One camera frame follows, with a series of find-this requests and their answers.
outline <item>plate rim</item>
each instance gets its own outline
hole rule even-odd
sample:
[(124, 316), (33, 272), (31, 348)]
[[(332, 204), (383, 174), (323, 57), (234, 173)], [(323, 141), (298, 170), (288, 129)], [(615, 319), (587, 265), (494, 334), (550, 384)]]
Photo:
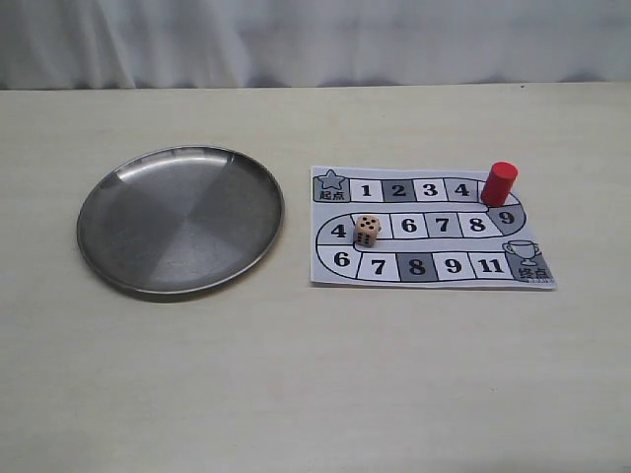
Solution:
[[(142, 160), (144, 158), (148, 158), (150, 156), (154, 156), (154, 155), (158, 155), (164, 152), (169, 152), (169, 151), (173, 151), (173, 150), (182, 150), (182, 149), (188, 149), (188, 148), (202, 148), (202, 149), (206, 149), (206, 150), (213, 150), (213, 151), (221, 151), (221, 152), (226, 152), (226, 153), (230, 153), (233, 156), (238, 155), (240, 157), (243, 157), (247, 160), (250, 160), (253, 164), (255, 164), (256, 166), (258, 166), (260, 169), (263, 170), (263, 172), (265, 174), (267, 174), (267, 176), (270, 178), (271, 182), (274, 184), (274, 188), (276, 189), (276, 192), (278, 193), (278, 197), (279, 197), (279, 204), (280, 204), (280, 213), (279, 213), (279, 219), (278, 219), (278, 225), (276, 227), (276, 231), (274, 232), (274, 235), (272, 236), (272, 238), (270, 239), (269, 243), (261, 250), (258, 252), (258, 254), (256, 255), (256, 257), (254, 257), (252, 259), (252, 261), (250, 261), (246, 266), (244, 266), (242, 269), (240, 269), (239, 271), (236, 271), (235, 273), (232, 273), (231, 275), (215, 281), (211, 284), (206, 284), (203, 286), (196, 286), (194, 288), (189, 288), (189, 289), (183, 289), (183, 290), (174, 290), (174, 291), (157, 291), (157, 290), (149, 290), (149, 289), (142, 289), (142, 288), (138, 288), (136, 286), (132, 286), (129, 285), (127, 283), (123, 283), (115, 278), (110, 277), (106, 272), (104, 272), (97, 264), (95, 264), (95, 262), (89, 258), (87, 256), (87, 252), (86, 252), (86, 247), (85, 244), (83, 243), (81, 237), (80, 237), (80, 232), (81, 232), (81, 222), (82, 222), (82, 218), (84, 217), (85, 213), (86, 213), (86, 205), (88, 204), (88, 202), (90, 201), (90, 199), (93, 197), (94, 194), (96, 194), (99, 190), (99, 188), (101, 187), (101, 184), (103, 182), (105, 182), (111, 175), (117, 173), (118, 171), (120, 171), (121, 169), (123, 169), (124, 167)], [(111, 286), (114, 286), (115, 288), (125, 292), (125, 293), (131, 293), (131, 294), (135, 294), (135, 295), (139, 295), (139, 296), (147, 296), (147, 297), (168, 297), (168, 296), (187, 296), (187, 295), (196, 295), (199, 293), (203, 293), (205, 291), (211, 290), (213, 288), (217, 288), (219, 286), (222, 286), (224, 284), (229, 283), (230, 281), (233, 281), (237, 278), (239, 278), (240, 276), (243, 275), (243, 273), (246, 273), (247, 271), (249, 271), (250, 269), (252, 269), (254, 266), (256, 266), (264, 257), (265, 255), (272, 249), (272, 247), (274, 246), (274, 244), (276, 243), (276, 241), (278, 240), (280, 233), (282, 231), (283, 225), (285, 222), (285, 197), (283, 195), (283, 190), (280, 187), (280, 184), (278, 183), (278, 180), (276, 179), (276, 177), (274, 177), (274, 174), (264, 165), (262, 165), (259, 161), (255, 160), (254, 158), (252, 158), (251, 156), (242, 153), (240, 151), (235, 151), (232, 150), (230, 148), (224, 148), (221, 146), (214, 146), (214, 145), (177, 145), (177, 146), (170, 146), (167, 148), (162, 148), (159, 150), (155, 150), (149, 153), (145, 153), (143, 155), (139, 155), (135, 158), (132, 158), (131, 160), (128, 160), (126, 162), (124, 162), (123, 164), (119, 165), (118, 167), (112, 169), (110, 172), (108, 172), (99, 182), (97, 182), (97, 184), (93, 187), (93, 189), (90, 191), (90, 193), (88, 193), (88, 195), (86, 196), (86, 198), (83, 201), (83, 204), (81, 205), (81, 210), (79, 211), (79, 215), (77, 216), (77, 222), (75, 225), (75, 234), (76, 234), (76, 241), (77, 241), (77, 245), (79, 246), (79, 251), (81, 252), (81, 256), (82, 259), (84, 260), (84, 262), (86, 262), (86, 264), (90, 267), (90, 269), (92, 271), (94, 271), (101, 279), (103, 279), (106, 283), (108, 283)]]

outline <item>trophy icon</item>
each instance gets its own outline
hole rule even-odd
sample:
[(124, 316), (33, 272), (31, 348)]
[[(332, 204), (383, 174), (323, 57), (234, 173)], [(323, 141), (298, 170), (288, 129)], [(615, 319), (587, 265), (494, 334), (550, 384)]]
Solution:
[(507, 253), (515, 254), (522, 259), (523, 266), (536, 266), (536, 262), (532, 259), (541, 254), (539, 245), (529, 239), (513, 239), (508, 243), (502, 244), (502, 248)]

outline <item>die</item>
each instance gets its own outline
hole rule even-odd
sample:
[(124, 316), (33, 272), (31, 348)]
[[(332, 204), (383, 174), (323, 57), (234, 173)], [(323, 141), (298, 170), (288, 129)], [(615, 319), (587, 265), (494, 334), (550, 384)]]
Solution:
[(355, 242), (362, 246), (373, 246), (382, 224), (373, 215), (362, 215), (355, 224)]

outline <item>white table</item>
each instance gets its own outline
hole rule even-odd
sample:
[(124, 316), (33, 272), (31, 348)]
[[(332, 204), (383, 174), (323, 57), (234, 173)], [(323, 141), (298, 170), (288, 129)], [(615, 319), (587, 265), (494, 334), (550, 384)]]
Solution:
[[(0, 93), (2, 472), (616, 472), (631, 466), (631, 85)], [(108, 171), (178, 144), (278, 178), (236, 284), (122, 296), (82, 263)], [(509, 160), (552, 293), (314, 288), (313, 164)]]

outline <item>star icon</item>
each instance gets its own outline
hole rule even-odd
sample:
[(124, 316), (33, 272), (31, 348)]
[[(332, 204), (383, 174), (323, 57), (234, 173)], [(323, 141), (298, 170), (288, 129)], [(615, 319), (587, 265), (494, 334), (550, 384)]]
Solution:
[(326, 172), (326, 175), (320, 175), (317, 177), (317, 180), (322, 183), (322, 189), (332, 187), (337, 190), (342, 190), (342, 182), (344, 182), (345, 179), (346, 177), (343, 175), (337, 175), (333, 169), (329, 169)]

